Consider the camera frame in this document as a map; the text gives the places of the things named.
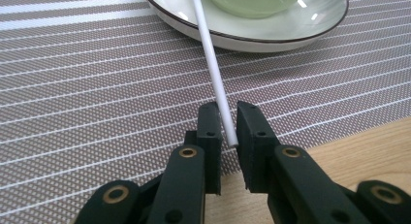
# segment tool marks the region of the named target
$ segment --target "woven placemat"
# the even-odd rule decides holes
[[[410,23],[410,0],[350,0],[306,48],[218,48],[230,106],[304,148],[409,116]],[[210,101],[201,44],[145,0],[0,0],[0,222],[67,223],[102,184],[159,175]]]

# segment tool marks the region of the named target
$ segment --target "wooden table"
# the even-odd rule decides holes
[[[310,148],[337,183],[352,190],[379,179],[411,194],[411,117]],[[272,223],[267,195],[244,189],[242,173],[222,178],[222,196],[206,195],[205,223]]]

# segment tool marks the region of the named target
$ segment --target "white stick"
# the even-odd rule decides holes
[[[214,88],[218,109],[220,110],[221,118],[223,119],[223,126],[226,130],[227,142],[229,146],[236,147],[238,146],[236,130],[230,114],[226,91],[224,90],[223,81],[221,80],[220,69],[218,68],[217,59],[215,58],[214,47],[206,25],[202,0],[193,0],[193,2],[196,10],[200,36],[202,37],[203,49],[205,51],[205,59],[208,65],[209,74],[211,75],[212,87]]]

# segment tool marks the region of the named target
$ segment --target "black bowl rim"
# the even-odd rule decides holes
[[[166,9],[164,9],[163,7],[161,7],[157,2],[155,2],[154,0],[147,0],[151,5],[154,5],[158,10],[160,10],[160,12],[166,14],[167,16],[173,18],[174,20],[187,25],[188,27],[194,28],[194,29],[199,29],[198,26],[196,24],[193,24],[189,21],[186,21],[178,16],[173,15],[172,13],[170,13],[169,11],[167,11]],[[209,33],[211,35],[215,35],[215,36],[219,36],[222,38],[228,38],[228,39],[232,39],[232,40],[236,40],[236,41],[242,41],[242,42],[250,42],[250,43],[261,43],[261,44],[289,44],[289,43],[297,43],[297,42],[304,42],[310,39],[315,39],[317,37],[320,37],[328,32],[330,32],[331,30],[333,30],[336,26],[338,26],[339,23],[342,22],[342,20],[344,20],[344,18],[347,16],[348,13],[348,8],[349,8],[349,0],[345,0],[346,2],[346,6],[345,6],[345,11],[344,14],[342,15],[341,19],[335,24],[333,25],[331,28],[327,29],[326,31],[317,33],[315,35],[312,36],[308,36],[308,37],[304,37],[304,38],[296,38],[296,39],[290,39],[290,40],[264,40],[264,39],[254,39],[254,38],[243,38],[243,37],[239,37],[239,36],[234,36],[234,35],[230,35],[230,34],[226,34],[226,33],[222,33],[222,32],[217,32],[214,30],[209,30]]]

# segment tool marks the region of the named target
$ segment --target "ceramic dish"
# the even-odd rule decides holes
[[[191,0],[147,0],[155,13],[179,32],[200,40]],[[285,51],[307,46],[335,28],[348,11],[348,0],[299,0],[273,16],[233,16],[202,0],[213,44],[248,52]]]

